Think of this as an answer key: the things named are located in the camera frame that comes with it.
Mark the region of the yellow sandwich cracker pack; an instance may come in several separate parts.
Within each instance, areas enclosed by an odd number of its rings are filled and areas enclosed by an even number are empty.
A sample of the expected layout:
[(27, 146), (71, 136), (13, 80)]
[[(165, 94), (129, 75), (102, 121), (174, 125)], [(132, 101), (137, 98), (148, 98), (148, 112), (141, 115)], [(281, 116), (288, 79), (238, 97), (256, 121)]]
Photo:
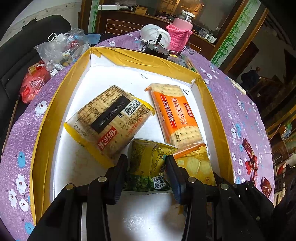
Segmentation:
[(216, 186), (214, 172), (204, 143), (189, 146), (173, 154), (179, 167), (185, 168), (190, 177), (203, 184)]

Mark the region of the yellow green pea snack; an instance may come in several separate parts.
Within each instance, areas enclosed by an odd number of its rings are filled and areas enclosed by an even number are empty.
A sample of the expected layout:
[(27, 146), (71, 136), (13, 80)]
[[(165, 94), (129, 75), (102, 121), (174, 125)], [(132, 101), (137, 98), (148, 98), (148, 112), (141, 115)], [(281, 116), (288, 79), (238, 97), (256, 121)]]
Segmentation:
[(164, 177), (166, 157), (178, 148), (154, 141), (134, 138), (128, 149), (130, 163), (123, 190), (130, 192), (166, 192), (171, 189)]

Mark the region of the brown label cracker pack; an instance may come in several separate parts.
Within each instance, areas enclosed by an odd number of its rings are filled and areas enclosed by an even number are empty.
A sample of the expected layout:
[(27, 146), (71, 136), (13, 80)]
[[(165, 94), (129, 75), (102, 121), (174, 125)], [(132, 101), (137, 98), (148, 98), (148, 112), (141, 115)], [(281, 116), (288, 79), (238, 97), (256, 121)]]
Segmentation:
[(149, 103), (113, 85), (77, 111), (64, 123), (64, 128), (108, 169), (154, 114)]

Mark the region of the small red candy packet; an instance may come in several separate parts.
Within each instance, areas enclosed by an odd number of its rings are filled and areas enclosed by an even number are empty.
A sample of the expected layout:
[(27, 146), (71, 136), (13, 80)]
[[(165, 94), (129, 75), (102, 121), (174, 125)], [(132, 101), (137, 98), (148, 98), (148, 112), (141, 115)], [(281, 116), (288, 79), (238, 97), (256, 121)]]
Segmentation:
[(269, 198), (271, 195), (272, 186), (267, 178), (265, 177), (261, 178), (260, 187), (261, 187), (262, 193), (266, 196), (266, 198)]

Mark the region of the orange soda cracker pack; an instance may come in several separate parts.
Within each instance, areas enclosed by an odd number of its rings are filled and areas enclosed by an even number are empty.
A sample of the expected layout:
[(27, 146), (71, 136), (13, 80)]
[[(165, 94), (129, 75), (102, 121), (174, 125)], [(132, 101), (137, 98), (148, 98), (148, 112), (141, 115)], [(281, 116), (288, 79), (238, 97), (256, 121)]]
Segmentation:
[(151, 94), (165, 142), (179, 150), (204, 146), (193, 111), (178, 85), (152, 83)]

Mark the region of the purple floral tablecloth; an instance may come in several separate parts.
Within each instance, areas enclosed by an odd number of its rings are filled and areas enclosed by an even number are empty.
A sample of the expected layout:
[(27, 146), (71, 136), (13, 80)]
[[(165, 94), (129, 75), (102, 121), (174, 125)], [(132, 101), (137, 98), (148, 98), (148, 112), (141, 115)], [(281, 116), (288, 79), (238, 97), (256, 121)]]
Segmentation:
[(112, 85), (152, 103), (151, 83), (180, 85), (193, 111), (214, 171), (241, 183), (250, 179), (242, 145), (259, 163), (256, 185), (275, 185), (271, 147), (257, 106), (221, 70), (196, 53), (196, 71), (137, 50), (90, 48), (56, 73), (14, 124), (1, 158), (1, 219), (16, 240), (26, 240), (67, 181), (82, 183), (114, 163), (89, 152), (64, 128), (73, 114)]

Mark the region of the dark maroon chocolate packet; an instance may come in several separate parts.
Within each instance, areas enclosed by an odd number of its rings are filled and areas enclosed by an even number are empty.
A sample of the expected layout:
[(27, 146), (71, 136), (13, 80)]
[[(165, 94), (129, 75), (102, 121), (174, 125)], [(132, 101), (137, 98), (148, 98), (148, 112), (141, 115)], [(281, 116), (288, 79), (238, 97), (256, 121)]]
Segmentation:
[(254, 152), (253, 152), (253, 149), (246, 138), (243, 139), (242, 145), (243, 145), (244, 149), (246, 150), (248, 157), (250, 158), (250, 160), (252, 160), (254, 157)]

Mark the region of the yellow white cardboard box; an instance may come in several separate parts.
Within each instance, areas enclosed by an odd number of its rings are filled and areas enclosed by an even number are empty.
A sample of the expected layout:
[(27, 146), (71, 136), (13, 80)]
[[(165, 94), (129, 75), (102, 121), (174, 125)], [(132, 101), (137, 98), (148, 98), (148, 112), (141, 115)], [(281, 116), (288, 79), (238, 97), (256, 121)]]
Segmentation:
[[(175, 77), (186, 83), (193, 81), (194, 85), (201, 91), (203, 106), (214, 137), (221, 175), (227, 181), (233, 182), (229, 145), (222, 120), (200, 74), (167, 60), (140, 52), (96, 47), (88, 50), (74, 64), (56, 90), (42, 119), (32, 157), (32, 170), (40, 171), (40, 181), (46, 182), (48, 179), (47, 168), (52, 164), (63, 114), (74, 88), (90, 61), (91, 55), (104, 56), (118, 66)], [(106, 110), (100, 110), (96, 107), (91, 109), (91, 113), (97, 114), (96, 119), (91, 124), (91, 129), (98, 134), (96, 142), (103, 142), (103, 146), (85, 140), (74, 128), (69, 130), (70, 134), (88, 149), (90, 154), (95, 156), (103, 167), (110, 168), (114, 184), (121, 181), (122, 175), (126, 171), (127, 157), (121, 156), (118, 165), (114, 166), (111, 161), (112, 155), (104, 154), (104, 150), (109, 144), (105, 137), (122, 137), (123, 141), (115, 144), (117, 151), (122, 150), (144, 124), (144, 115), (138, 111), (139, 108), (146, 109), (148, 113), (155, 112), (150, 104), (130, 93), (121, 93), (118, 97), (112, 97), (111, 105)], [(42, 195), (42, 200), (38, 200), (39, 187), (33, 185), (31, 202), (35, 205), (32, 213), (36, 227), (30, 234), (29, 240), (80, 240), (79, 222), (81, 218), (79, 209), (82, 203), (87, 200), (88, 190), (87, 185), (63, 190), (59, 198), (50, 203), (45, 194)]]

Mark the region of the cream tube on table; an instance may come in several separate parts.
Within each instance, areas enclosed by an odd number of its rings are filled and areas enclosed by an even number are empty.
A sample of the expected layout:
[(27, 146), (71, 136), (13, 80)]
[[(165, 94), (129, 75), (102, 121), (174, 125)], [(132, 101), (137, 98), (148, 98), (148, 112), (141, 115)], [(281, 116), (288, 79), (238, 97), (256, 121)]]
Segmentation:
[(243, 95), (246, 95), (246, 90), (240, 86), (236, 81), (230, 78), (231, 83), (233, 84), (234, 87), (236, 87)]

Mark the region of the red plastic bag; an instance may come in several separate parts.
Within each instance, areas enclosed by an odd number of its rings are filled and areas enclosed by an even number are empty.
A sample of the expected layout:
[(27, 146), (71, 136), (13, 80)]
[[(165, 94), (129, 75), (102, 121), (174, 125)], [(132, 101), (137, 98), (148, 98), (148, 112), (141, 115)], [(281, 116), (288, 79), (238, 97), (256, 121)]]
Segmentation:
[(29, 104), (50, 78), (51, 75), (42, 60), (30, 66), (20, 88), (22, 102)]

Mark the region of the clear plastic bag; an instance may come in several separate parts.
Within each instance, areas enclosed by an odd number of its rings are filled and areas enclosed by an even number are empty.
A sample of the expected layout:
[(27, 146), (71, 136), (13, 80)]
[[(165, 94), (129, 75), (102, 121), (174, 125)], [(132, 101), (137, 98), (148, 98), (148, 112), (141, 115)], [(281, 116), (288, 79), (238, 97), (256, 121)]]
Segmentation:
[(79, 28), (64, 34), (52, 33), (47, 42), (34, 47), (51, 76), (77, 61), (89, 48), (87, 37)]

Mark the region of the pink sleeved glass bottle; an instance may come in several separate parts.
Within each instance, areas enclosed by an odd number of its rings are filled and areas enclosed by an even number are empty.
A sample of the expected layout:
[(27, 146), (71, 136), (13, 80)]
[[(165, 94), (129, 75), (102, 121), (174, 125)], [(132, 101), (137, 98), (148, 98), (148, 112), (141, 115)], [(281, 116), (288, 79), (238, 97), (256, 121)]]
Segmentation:
[(194, 17), (194, 14), (182, 10), (180, 15), (174, 19), (173, 23), (166, 26), (166, 30), (171, 37), (170, 48), (172, 51), (180, 52), (186, 46), (193, 33), (192, 19)]

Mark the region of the white round container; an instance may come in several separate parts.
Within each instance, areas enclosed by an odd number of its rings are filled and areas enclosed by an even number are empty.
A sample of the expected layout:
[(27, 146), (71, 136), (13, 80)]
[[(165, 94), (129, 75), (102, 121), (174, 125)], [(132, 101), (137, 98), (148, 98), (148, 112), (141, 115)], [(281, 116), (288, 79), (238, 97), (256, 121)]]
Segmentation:
[(147, 42), (147, 41), (156, 41), (157, 42), (159, 35), (162, 36), (161, 39), (159, 40), (159, 43), (164, 48), (169, 49), (170, 44), (171, 44), (171, 37), (170, 37), (170, 34), (166, 30), (160, 28), (157, 25), (153, 25), (153, 24), (145, 25), (140, 30), (140, 37), (145, 42)]

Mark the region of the black sofa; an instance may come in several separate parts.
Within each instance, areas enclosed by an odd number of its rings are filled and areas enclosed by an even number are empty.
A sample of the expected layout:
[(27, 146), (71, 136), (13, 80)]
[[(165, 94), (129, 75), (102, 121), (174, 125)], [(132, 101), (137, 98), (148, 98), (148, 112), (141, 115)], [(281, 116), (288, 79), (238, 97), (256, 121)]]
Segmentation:
[(34, 47), (46, 42), (51, 33), (71, 30), (69, 21), (60, 15), (32, 20), (1, 46), (1, 147), (8, 134), (9, 125), (28, 107), (20, 100), (20, 88), (28, 68), (41, 60)]

